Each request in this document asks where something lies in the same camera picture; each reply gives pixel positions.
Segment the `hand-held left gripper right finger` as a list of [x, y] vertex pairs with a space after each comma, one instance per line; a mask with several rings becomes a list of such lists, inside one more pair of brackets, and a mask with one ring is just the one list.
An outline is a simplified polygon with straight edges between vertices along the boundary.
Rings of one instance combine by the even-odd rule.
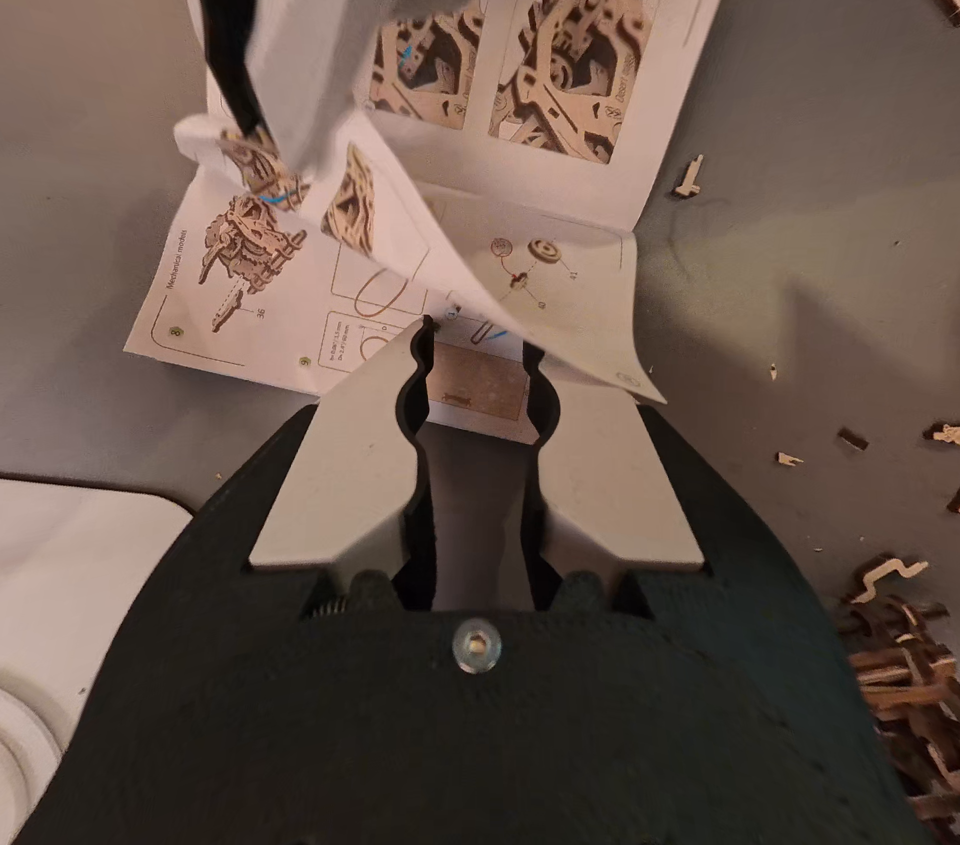
[[615, 602], [635, 572], [701, 572], [706, 557], [637, 400], [531, 344], [522, 364], [536, 433], [521, 504], [534, 609], [570, 575], [593, 575]]

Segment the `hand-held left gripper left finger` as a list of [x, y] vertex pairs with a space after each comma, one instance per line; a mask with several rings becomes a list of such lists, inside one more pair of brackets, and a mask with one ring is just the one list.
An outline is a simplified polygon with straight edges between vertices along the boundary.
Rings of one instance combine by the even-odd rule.
[[318, 567], [345, 593], [379, 572], [431, 609], [437, 541], [426, 452], [431, 317], [414, 320], [318, 401], [249, 555], [262, 572]]

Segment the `illustrated instruction booklet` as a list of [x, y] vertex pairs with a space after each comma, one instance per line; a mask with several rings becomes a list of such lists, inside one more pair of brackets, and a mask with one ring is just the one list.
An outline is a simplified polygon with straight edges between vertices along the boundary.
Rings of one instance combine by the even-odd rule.
[[131, 354], [311, 396], [429, 316], [430, 421], [531, 443], [531, 344], [664, 401], [633, 229], [719, 0], [468, 0], [386, 18], [320, 165], [244, 136], [210, 72]]

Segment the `wooden mechanical model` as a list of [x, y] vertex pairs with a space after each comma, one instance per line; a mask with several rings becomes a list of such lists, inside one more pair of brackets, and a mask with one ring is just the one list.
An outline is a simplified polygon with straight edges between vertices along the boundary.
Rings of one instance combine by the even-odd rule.
[[938, 843], [959, 842], [958, 660], [930, 629], [948, 616], [888, 594], [847, 602], [838, 631], [887, 757]]

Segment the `zigzag wooden piece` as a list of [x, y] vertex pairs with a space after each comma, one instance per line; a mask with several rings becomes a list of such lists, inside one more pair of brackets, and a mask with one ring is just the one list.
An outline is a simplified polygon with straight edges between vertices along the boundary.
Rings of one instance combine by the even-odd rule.
[[880, 554], [864, 563], [853, 575], [853, 591], [847, 598], [849, 604], [866, 604], [874, 601], [881, 587], [892, 580], [909, 581], [930, 568], [923, 559], [906, 561], [892, 554]]

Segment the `white document stand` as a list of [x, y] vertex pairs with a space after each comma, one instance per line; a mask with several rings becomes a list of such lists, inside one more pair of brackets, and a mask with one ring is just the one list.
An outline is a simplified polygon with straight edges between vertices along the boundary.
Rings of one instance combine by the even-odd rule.
[[2, 479], [2, 843], [39, 803], [119, 625], [191, 518], [149, 493]]

